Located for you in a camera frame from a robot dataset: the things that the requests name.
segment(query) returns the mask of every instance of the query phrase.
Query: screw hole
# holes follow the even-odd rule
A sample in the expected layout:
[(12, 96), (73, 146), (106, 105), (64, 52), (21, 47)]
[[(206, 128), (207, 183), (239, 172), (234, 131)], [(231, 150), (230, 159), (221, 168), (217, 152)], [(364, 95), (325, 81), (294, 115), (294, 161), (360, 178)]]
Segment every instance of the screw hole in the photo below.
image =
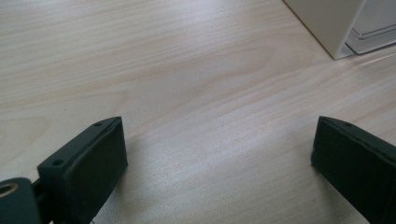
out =
[(18, 184), (17, 183), (9, 183), (0, 186), (0, 198), (7, 196), (8, 194), (17, 190)]
[(61, 165), (62, 163), (64, 163), (63, 160), (57, 160), (57, 161), (54, 161), (54, 162), (52, 163), (52, 165), (58, 166), (58, 165)]

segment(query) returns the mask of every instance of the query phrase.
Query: wood grain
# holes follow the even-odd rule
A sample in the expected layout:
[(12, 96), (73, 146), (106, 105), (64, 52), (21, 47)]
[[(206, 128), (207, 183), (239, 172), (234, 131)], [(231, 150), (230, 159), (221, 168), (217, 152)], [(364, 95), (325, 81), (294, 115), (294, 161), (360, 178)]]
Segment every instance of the wood grain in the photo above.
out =
[(0, 179), (120, 115), (96, 224), (367, 223), (309, 156), (320, 115), (396, 145), (395, 59), (332, 60), (281, 0), (4, 0)]

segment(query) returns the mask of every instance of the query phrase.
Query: wooden table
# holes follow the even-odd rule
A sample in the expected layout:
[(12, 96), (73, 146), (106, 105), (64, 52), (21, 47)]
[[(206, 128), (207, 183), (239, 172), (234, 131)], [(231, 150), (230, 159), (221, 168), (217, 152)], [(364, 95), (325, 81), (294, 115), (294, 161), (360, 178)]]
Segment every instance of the wooden table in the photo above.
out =
[(122, 116), (101, 223), (367, 223), (310, 166), (318, 116), (396, 145), (396, 48), (334, 61), (281, 0), (0, 3), (0, 179)]

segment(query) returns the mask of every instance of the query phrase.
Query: light wood grain surface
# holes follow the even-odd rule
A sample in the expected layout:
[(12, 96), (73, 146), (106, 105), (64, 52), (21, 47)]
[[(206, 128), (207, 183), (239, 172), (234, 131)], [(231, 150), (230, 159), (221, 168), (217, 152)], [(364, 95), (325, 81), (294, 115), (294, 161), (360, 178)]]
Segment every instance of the light wood grain surface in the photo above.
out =
[(396, 49), (334, 61), (281, 0), (0, 2), (0, 180), (122, 116), (102, 223), (367, 221), (309, 156), (324, 115), (396, 145)]

